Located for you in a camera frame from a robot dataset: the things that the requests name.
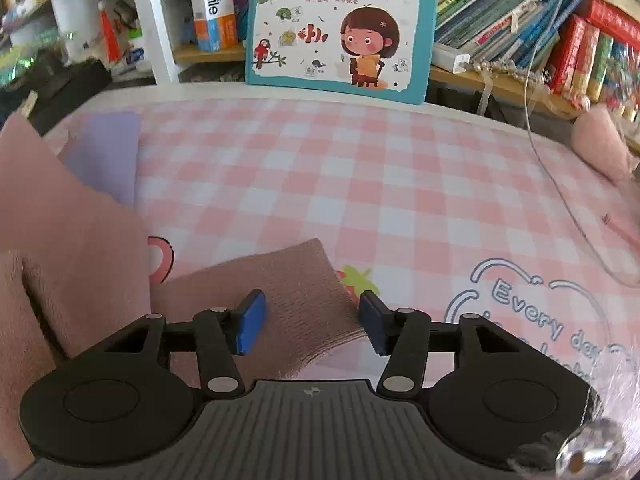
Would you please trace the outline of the pink plush toy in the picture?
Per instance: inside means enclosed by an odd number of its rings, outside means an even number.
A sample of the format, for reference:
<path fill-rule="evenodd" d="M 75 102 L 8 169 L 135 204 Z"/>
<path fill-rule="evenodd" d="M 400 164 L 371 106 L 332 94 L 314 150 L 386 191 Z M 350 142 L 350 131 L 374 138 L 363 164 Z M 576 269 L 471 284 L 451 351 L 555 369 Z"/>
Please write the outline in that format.
<path fill-rule="evenodd" d="M 614 183 L 630 180 L 638 159 L 631 155 L 605 105 L 591 107 L 574 122 L 570 134 L 574 153 Z"/>

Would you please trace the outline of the pink checkered table cloth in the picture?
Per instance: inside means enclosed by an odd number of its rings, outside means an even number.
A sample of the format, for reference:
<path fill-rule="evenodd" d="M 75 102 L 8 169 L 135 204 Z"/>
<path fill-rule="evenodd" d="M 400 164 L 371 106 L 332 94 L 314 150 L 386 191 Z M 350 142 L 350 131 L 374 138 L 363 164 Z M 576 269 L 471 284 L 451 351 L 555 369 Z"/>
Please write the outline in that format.
<path fill-rule="evenodd" d="M 639 350 L 618 189 L 563 145 L 431 112 L 292 100 L 137 107 L 136 209 L 183 276 L 320 240 L 349 292 L 483 315 L 578 376 Z"/>

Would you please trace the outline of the white bookshelf frame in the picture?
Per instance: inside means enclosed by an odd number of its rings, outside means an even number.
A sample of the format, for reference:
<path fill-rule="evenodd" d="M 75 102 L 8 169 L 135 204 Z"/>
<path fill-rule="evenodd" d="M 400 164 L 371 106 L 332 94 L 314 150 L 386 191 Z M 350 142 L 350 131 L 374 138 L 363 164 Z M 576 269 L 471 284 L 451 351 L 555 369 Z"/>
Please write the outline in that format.
<path fill-rule="evenodd" d="M 172 53 L 162 0 L 134 0 L 145 43 L 145 59 L 151 64 L 159 86 L 178 84 L 184 66 Z"/>

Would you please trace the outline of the teal children's picture book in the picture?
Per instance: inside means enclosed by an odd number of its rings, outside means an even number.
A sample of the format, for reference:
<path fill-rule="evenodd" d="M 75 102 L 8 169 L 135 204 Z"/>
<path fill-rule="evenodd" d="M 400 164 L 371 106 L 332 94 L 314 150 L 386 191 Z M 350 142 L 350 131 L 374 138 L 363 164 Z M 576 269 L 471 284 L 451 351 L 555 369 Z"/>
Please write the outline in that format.
<path fill-rule="evenodd" d="M 421 104 L 438 0 L 250 0 L 245 80 Z"/>

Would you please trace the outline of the white orange usmile box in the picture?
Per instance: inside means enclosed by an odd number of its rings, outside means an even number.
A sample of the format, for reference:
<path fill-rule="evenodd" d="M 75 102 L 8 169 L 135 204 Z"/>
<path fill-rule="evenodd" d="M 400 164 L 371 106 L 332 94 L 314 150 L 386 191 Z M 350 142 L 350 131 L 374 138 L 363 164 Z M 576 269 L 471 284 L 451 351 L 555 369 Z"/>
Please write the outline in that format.
<path fill-rule="evenodd" d="M 191 0 L 198 48 L 218 52 L 238 40 L 233 0 Z"/>

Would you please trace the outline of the red dictionary book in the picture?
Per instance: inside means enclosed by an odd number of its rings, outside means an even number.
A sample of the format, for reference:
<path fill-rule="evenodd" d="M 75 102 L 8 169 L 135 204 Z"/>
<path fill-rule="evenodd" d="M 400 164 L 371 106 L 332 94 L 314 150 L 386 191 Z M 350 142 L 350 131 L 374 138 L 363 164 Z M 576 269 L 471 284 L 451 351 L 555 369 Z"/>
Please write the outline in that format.
<path fill-rule="evenodd" d="M 640 49 L 639 21 L 605 0 L 582 0 L 577 13 L 615 40 Z"/>

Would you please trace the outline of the purple and pink knit sweater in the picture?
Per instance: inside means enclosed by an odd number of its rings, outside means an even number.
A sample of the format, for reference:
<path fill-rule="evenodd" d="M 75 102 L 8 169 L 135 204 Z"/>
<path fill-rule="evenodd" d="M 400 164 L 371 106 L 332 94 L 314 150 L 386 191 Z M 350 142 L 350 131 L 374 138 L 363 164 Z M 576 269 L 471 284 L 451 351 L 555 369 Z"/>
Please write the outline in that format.
<path fill-rule="evenodd" d="M 210 266 L 153 286 L 140 217 L 68 170 L 32 125 L 1 131 L 1 456 L 18 474 L 34 456 L 18 423 L 26 390 L 65 359 L 151 312 L 187 321 L 267 299 L 246 382 L 284 379 L 362 336 L 355 303 L 320 240 Z"/>

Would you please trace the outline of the red tassel ornament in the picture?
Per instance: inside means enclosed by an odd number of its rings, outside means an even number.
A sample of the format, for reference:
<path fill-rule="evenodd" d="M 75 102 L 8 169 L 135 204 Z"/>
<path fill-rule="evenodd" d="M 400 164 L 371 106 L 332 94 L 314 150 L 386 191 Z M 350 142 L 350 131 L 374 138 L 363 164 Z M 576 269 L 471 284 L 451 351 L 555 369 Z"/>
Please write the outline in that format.
<path fill-rule="evenodd" d="M 110 17 L 108 16 L 106 4 L 103 0 L 98 1 L 98 10 L 100 14 L 101 30 L 104 39 L 107 62 L 116 64 L 122 58 L 122 54 L 120 53 L 118 37 Z"/>

